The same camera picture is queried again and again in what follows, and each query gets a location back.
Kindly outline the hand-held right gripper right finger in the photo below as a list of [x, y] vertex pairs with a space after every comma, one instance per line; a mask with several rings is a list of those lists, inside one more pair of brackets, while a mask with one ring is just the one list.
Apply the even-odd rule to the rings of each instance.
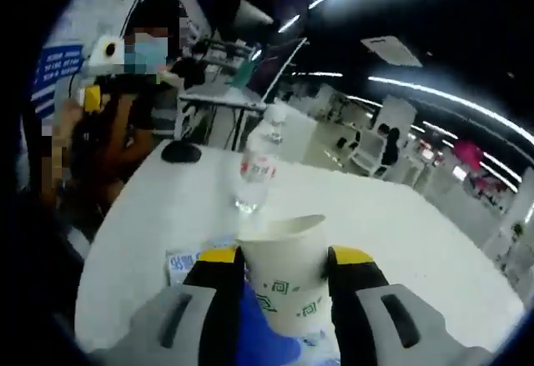
[[369, 254], [329, 247], [327, 279], [343, 365], [452, 364], [457, 341], [442, 314], [404, 285], [389, 283]]

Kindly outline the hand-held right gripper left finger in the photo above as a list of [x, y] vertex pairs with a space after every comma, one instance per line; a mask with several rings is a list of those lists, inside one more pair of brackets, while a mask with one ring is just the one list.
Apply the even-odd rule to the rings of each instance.
[[120, 340], [120, 363], [235, 364], [243, 292], [239, 247], [202, 252], [181, 284], [164, 288], [133, 315]]

